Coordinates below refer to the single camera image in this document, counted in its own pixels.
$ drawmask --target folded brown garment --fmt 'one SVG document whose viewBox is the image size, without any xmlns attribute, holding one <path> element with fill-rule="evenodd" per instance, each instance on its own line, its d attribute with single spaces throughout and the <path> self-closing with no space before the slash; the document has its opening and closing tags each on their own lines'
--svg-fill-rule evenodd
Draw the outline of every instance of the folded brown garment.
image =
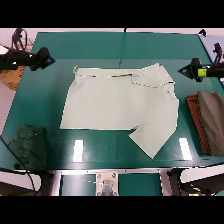
<svg viewBox="0 0 224 224">
<path fill-rule="evenodd" d="M 208 153 L 209 150 L 207 148 L 204 130 L 203 130 L 203 127 L 201 125 L 200 117 L 199 117 L 199 114 L 198 114 L 198 102 L 197 101 L 198 101 L 198 95 L 197 94 L 194 94 L 194 95 L 189 96 L 187 98 L 187 104 L 188 104 L 188 107 L 189 107 L 190 112 L 191 112 L 191 116 L 194 120 L 194 124 L 195 124 L 195 126 L 197 128 L 197 131 L 198 131 L 198 134 L 199 134 L 202 152 Z"/>
<path fill-rule="evenodd" d="M 198 113 L 212 156 L 224 155 L 224 100 L 220 93 L 198 92 Z"/>
</svg>

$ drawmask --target garment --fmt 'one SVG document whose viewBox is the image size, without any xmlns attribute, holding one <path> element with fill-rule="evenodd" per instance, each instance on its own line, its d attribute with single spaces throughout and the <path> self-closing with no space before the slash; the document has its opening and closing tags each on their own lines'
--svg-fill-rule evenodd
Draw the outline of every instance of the garment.
<svg viewBox="0 0 224 224">
<path fill-rule="evenodd" d="M 151 158 L 173 134 L 179 100 L 158 63 L 142 69 L 79 68 L 71 84 L 62 129 L 130 130 Z"/>
<path fill-rule="evenodd" d="M 206 137 L 204 134 L 203 126 L 201 125 L 200 117 L 198 114 L 198 95 L 194 94 L 192 96 L 189 96 L 187 98 L 187 104 L 191 112 L 191 116 L 194 120 L 194 124 L 197 128 L 199 138 L 200 138 L 200 144 L 201 144 L 201 150 L 204 153 L 208 153 L 208 147 L 206 144 Z"/>
<path fill-rule="evenodd" d="M 224 100 L 220 93 L 198 92 L 198 111 L 210 154 L 223 156 Z"/>
</svg>

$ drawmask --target table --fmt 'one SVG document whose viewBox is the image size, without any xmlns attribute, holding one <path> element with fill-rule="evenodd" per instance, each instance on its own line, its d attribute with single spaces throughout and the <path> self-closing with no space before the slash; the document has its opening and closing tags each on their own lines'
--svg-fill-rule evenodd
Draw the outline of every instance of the table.
<svg viewBox="0 0 224 224">
<path fill-rule="evenodd" d="M 187 79 L 177 70 L 194 57 L 210 59 L 197 35 L 167 33 L 60 32 L 38 33 L 33 52 L 47 47 L 55 58 L 52 66 L 31 72 L 26 68 L 12 104 L 3 138 L 10 142 L 23 124 L 44 128 L 48 170 L 115 169 L 209 166 L 224 162 L 201 152 L 196 128 L 186 97 L 199 90 L 220 92 L 216 79 L 202 83 Z M 74 79 L 73 67 L 142 68 L 161 63 L 175 81 L 180 99 L 176 132 L 154 159 L 149 158 L 129 137 L 130 131 L 60 130 L 60 121 L 68 88 Z M 192 160 L 184 160 L 179 139 L 186 138 Z M 75 140 L 84 141 L 82 163 L 73 163 Z M 12 169 L 15 159 L 0 143 L 0 167 Z"/>
</svg>

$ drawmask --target metal bracket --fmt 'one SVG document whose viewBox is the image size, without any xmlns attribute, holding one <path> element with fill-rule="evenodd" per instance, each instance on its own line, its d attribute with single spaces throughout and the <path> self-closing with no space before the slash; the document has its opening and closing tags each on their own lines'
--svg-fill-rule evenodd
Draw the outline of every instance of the metal bracket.
<svg viewBox="0 0 224 224">
<path fill-rule="evenodd" d="M 118 173 L 96 174 L 96 196 L 118 196 Z"/>
</svg>

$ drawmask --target cable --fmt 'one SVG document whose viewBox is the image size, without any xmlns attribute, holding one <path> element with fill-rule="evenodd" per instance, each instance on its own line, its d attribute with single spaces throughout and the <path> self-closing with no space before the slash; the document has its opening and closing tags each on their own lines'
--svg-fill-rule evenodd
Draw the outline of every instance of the cable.
<svg viewBox="0 0 224 224">
<path fill-rule="evenodd" d="M 12 155 L 17 159 L 17 161 L 23 166 L 24 170 L 26 171 L 26 174 L 28 175 L 28 177 L 30 178 L 30 182 L 32 184 L 33 187 L 33 191 L 34 191 L 34 195 L 37 195 L 37 191 L 35 189 L 34 183 L 33 183 L 33 179 L 30 176 L 28 170 L 26 169 L 25 164 L 19 159 L 19 157 L 9 148 L 8 144 L 4 141 L 4 139 L 2 138 L 2 136 L 0 136 L 0 139 L 2 141 L 2 143 L 5 145 L 5 147 L 12 153 Z"/>
</svg>

